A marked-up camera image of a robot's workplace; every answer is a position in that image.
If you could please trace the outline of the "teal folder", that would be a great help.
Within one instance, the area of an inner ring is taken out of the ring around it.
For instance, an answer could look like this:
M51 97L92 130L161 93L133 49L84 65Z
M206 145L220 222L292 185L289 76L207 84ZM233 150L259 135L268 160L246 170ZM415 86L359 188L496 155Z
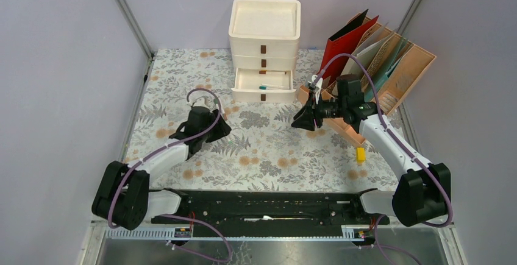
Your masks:
M403 38L394 48L392 53L388 56L388 58L384 61L382 66L376 72L373 77L374 86L377 90L377 93L386 83L388 78L392 75L395 68L397 67L400 59L407 51L408 47L411 46L411 42L407 38Z

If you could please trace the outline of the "white three-drawer organizer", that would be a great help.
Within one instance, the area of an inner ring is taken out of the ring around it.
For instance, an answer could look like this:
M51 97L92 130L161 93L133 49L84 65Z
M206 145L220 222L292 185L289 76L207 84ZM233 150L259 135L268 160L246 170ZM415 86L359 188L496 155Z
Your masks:
M295 100L294 71L301 36L301 3L297 0L234 0L229 42L238 102L289 104ZM287 75L260 75L259 71ZM260 85L284 85L291 90L261 90Z

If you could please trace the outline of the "teal capped white marker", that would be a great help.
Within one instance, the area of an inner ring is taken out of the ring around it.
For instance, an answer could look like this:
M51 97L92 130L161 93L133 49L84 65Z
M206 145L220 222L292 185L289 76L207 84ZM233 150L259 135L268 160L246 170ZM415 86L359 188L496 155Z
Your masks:
M284 87L281 85L260 85L261 90L291 90L290 87Z

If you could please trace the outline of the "beige folder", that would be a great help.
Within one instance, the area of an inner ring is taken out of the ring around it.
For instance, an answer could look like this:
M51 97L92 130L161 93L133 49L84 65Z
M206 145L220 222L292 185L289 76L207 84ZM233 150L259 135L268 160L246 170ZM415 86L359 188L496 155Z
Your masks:
M373 26L362 36L358 46L353 50L352 55L366 69L392 34L393 31L387 29L386 25ZM352 58L349 58L341 74L353 74L361 78L363 76L363 71L361 70L361 66L359 66Z

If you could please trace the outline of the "red folder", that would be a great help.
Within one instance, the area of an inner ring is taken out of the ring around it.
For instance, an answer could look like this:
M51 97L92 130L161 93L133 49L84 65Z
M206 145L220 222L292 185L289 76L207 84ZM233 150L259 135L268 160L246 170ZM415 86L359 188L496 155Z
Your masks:
M319 72L321 72L327 63L336 55L342 53L352 54L359 45L363 35L377 23L379 18L379 16L375 16L367 20L367 13L368 9L355 16L327 40ZM328 87L334 83L335 79L344 70L348 59L348 56L339 57L326 68L325 73L321 77L323 87Z

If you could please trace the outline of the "brown capped white marker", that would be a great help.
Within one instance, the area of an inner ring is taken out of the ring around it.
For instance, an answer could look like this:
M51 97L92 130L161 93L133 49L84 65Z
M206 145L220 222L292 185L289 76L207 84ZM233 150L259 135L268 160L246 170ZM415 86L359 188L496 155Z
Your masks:
M286 71L267 71L267 70L261 70L258 73L260 75L280 75L280 76L287 75Z

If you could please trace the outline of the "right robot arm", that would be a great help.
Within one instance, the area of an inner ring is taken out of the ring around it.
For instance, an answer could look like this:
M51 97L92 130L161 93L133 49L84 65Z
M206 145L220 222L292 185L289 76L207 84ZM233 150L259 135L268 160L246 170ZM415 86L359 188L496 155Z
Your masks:
M407 227L435 227L432 219L446 216L443 225L449 225L453 212L448 167L433 164L395 132L380 107L364 100L357 76L340 76L337 85L338 96L323 99L321 78L312 76L307 82L308 98L294 116L292 127L314 131L326 119L342 119L374 146L398 179L395 191L361 192L360 200L349 208L352 220L364 224L374 214L385 214L397 217Z

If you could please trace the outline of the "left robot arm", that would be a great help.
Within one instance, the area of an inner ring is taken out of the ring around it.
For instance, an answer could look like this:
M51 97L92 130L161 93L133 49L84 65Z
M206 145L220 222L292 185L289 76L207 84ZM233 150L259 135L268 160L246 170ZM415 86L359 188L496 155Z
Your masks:
M107 220L113 228L127 230L163 214L175 223L185 221L189 207L180 195L169 188L152 191L151 183L170 168L186 162L203 144L220 140L231 130L218 109L192 107L187 120L162 147L128 163L113 161L107 165L91 212Z

